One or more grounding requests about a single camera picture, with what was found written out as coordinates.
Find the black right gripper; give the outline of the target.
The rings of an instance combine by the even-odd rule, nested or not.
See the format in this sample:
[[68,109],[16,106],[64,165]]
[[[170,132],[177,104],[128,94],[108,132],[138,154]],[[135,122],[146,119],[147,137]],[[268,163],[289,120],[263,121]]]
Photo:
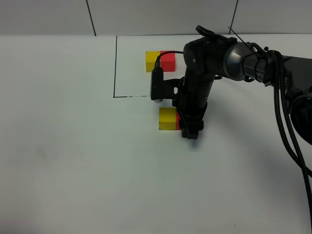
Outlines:
[[180,117],[179,129],[183,138],[197,139],[198,132],[204,129],[204,115],[207,109],[207,98],[179,97],[175,108]]

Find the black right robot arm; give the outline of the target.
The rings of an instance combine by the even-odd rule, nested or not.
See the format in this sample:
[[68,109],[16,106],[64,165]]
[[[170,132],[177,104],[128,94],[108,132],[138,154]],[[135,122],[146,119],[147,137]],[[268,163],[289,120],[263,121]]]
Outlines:
[[203,115],[207,99],[216,77],[235,81],[274,86],[275,81],[284,85],[277,88],[285,95],[286,108],[297,133],[308,143],[312,142],[312,60],[277,54],[262,49],[256,43],[239,42],[202,26],[196,30],[202,38],[184,46],[186,73],[181,85],[183,104],[180,112],[185,120],[194,122],[186,137],[196,139],[203,129]]

